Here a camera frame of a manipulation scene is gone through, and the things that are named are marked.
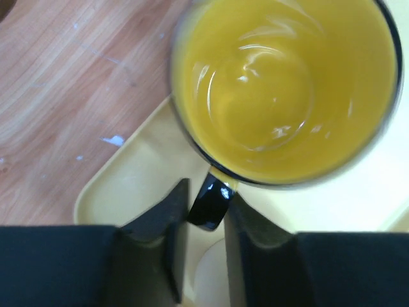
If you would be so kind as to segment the yellow transparent cup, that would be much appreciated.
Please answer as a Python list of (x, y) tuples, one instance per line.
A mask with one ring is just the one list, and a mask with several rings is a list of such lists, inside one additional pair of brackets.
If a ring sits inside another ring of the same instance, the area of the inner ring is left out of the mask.
[(211, 168), (188, 214), (214, 231), (239, 182), (298, 187), (359, 160), (396, 109), (397, 25), (383, 1), (195, 1), (174, 32), (169, 85)]

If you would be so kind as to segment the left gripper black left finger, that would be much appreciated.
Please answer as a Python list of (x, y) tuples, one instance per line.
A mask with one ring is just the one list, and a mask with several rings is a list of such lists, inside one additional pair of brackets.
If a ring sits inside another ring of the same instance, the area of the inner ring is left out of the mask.
[(4, 226), (2, 306), (177, 306), (190, 182), (125, 226)]

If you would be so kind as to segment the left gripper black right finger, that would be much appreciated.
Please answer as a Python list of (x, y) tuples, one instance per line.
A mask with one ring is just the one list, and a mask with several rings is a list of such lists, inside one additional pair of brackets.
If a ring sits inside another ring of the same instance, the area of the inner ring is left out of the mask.
[(224, 231), (231, 306), (408, 305), (406, 233), (289, 233), (241, 196)]

